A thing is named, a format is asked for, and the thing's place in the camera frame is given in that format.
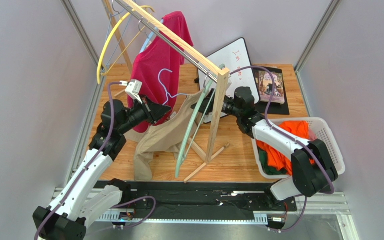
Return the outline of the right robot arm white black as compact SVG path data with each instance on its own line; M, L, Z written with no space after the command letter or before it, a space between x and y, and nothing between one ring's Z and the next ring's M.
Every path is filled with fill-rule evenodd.
M275 125L256 109L249 87L238 87L233 97L225 96L221 111L236 117L243 134L268 144L291 163L292 175L266 189L269 200L277 203L290 197L335 192L333 183L339 174L325 142L299 137Z

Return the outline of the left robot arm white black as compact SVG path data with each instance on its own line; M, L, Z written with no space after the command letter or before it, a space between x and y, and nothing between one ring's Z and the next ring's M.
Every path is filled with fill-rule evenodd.
M125 146L125 134L141 123L157 123L170 111L170 106L152 102L145 95L134 100L131 108L118 99L110 99L103 106L101 123L79 169L47 207L39 206L34 211L34 238L82 240L105 212L117 205L127 205L125 200L131 195L131 187L116 178L92 199L87 198Z

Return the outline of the beige t-shirt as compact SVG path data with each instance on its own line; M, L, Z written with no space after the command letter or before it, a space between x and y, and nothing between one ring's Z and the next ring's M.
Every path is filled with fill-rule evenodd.
M178 113L170 120L160 125L151 125L144 133L130 130L124 134L128 141L137 143L133 156L136 181L150 181L153 178L150 163L155 152L169 152L173 153L175 158L178 157L194 112L191 106L198 102L202 93L200 91L187 95Z

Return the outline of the dusty pink t-shirt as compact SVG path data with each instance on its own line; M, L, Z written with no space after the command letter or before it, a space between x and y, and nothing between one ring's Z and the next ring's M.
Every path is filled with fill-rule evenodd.
M309 139L311 142L313 142L313 141L315 141L316 139L318 139L318 137L316 136L316 134L314 133L314 131L313 131L311 128L308 129L308 139Z

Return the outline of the orange t-shirt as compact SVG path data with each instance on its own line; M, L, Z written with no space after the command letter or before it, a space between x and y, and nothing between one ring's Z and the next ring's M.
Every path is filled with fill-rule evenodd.
M275 124L260 121L252 128L257 149L256 162L263 175L269 179L293 175L291 155L316 139L310 125L304 120L287 120Z

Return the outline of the mint green hanger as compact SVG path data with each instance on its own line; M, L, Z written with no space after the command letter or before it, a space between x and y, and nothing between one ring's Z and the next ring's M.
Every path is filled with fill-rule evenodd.
M224 83L224 82L216 83L214 104L213 106L207 107L208 113L210 112L210 110L212 110L212 119L210 124L210 134L209 134L209 139L207 143L207 150L203 154L204 156L203 164L200 167L198 167L194 172L192 172L188 177L186 177L185 181L189 181L202 168L208 165L212 161L212 157L214 155L213 151L214 151L214 146L216 142L216 136L218 133L224 97L229 85L229 77L230 77L230 70L228 68L226 68L223 64L220 65L219 68L223 70L223 75L227 78L227 83ZM198 107L201 105L204 98L210 92L211 86L212 86L211 83L207 83L204 85L204 90L201 92L199 99L196 102L198 103ZM205 115L202 115L202 114L201 114L201 119L199 120L199 123L196 123L196 120L199 114L200 113L198 112L198 110L193 110L191 119L187 125L186 132L185 132L182 144L180 146L180 150L179 150L179 154L176 162L175 174L174 174L176 178L179 177L181 166L186 160L189 154L189 151L193 148L193 144L195 143L195 138L198 134L198 131L201 125L204 123Z

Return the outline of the light blue wire hanger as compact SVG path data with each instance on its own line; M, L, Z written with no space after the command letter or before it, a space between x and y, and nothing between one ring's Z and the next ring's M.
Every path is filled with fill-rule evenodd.
M115 65L121 57L123 57L126 67L129 73L131 73L133 69L133 64L131 62L130 56L127 51L127 49L131 44L129 43L127 46L125 45L123 41L124 34L120 32L119 27L116 27L118 22L124 19L122 16L124 10L122 10L121 12L115 10L113 6L113 2L114 2L113 0L102 0L104 9L106 11L106 15L109 19L109 29L108 29L106 41L109 43L112 37L116 37L117 47L114 50L113 55L116 53L118 49L120 50L120 55L118 56L117 60L113 61L113 65Z

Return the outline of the yellow hanger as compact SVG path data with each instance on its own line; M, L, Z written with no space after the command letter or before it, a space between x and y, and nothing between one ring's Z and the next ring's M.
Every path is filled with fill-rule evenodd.
M107 16L108 16L108 29L106 32L105 42L98 57L97 69L96 69L96 82L100 85L104 78L110 73L113 66L121 59L127 65L127 69L131 71L133 69L133 63L129 56L128 49L131 44L140 35L139 33L133 37L129 43L124 42L124 35L127 27L130 24L133 16L127 10L116 11L114 5L109 3L108 0L103 2ZM107 51L110 50L112 42L116 42L116 47L112 50L108 60L105 59Z

